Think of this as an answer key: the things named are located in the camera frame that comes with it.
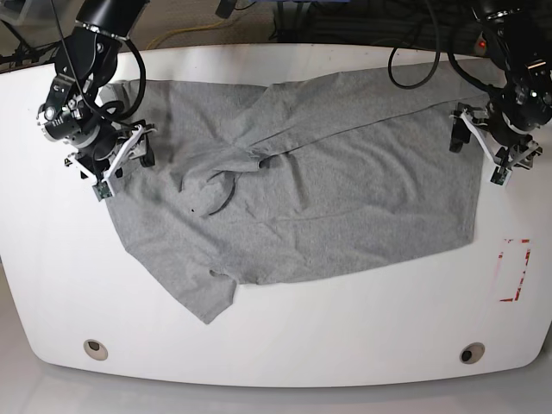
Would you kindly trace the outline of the grey T-shirt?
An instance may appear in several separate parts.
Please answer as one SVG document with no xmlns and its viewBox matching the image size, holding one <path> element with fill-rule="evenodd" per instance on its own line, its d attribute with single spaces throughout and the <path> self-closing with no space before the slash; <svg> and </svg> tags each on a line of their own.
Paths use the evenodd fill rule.
<svg viewBox="0 0 552 414">
<path fill-rule="evenodd" d="M 302 82 L 151 81 L 155 163 L 106 205 L 125 250 L 202 323 L 239 285 L 414 260 L 474 238 L 483 155 L 449 151 L 450 113 L 484 94 L 439 65 L 414 91 L 385 70 Z"/>
</svg>

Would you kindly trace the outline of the red tape marking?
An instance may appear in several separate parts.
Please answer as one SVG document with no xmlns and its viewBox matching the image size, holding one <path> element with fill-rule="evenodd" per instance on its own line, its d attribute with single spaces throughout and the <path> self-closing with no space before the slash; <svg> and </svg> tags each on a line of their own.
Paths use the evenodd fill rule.
<svg viewBox="0 0 552 414">
<path fill-rule="evenodd" d="M 531 248 L 528 238 L 503 240 L 495 269 L 495 296 L 500 303 L 514 303 L 520 299 Z"/>
</svg>

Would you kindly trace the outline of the left table grommet hole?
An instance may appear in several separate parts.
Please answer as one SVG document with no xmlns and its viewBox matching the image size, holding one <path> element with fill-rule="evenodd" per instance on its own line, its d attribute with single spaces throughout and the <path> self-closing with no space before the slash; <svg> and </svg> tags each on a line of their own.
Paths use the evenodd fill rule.
<svg viewBox="0 0 552 414">
<path fill-rule="evenodd" d="M 96 340 L 86 340 L 83 347 L 85 353 L 95 361 L 105 361 L 109 356 L 108 349 Z"/>
</svg>

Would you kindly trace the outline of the table grommet hole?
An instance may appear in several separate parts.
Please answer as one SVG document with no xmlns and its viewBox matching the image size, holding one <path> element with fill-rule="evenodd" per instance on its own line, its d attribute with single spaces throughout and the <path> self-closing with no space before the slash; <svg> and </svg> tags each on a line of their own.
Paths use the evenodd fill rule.
<svg viewBox="0 0 552 414">
<path fill-rule="evenodd" d="M 86 340 L 83 347 L 85 353 L 95 361 L 105 361 L 109 356 L 108 349 L 96 340 Z"/>
<path fill-rule="evenodd" d="M 485 354 L 486 347 L 481 342 L 474 342 L 467 345 L 460 353 L 462 364 L 472 365 L 477 363 Z"/>
</svg>

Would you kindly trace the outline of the right table grommet hole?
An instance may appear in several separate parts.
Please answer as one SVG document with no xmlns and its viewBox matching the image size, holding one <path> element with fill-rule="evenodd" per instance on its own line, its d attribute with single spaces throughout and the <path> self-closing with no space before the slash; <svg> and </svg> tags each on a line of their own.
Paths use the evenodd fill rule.
<svg viewBox="0 0 552 414">
<path fill-rule="evenodd" d="M 481 342 L 474 342 L 467 345 L 460 353 L 462 364 L 472 365 L 477 363 L 485 354 L 486 347 Z"/>
</svg>

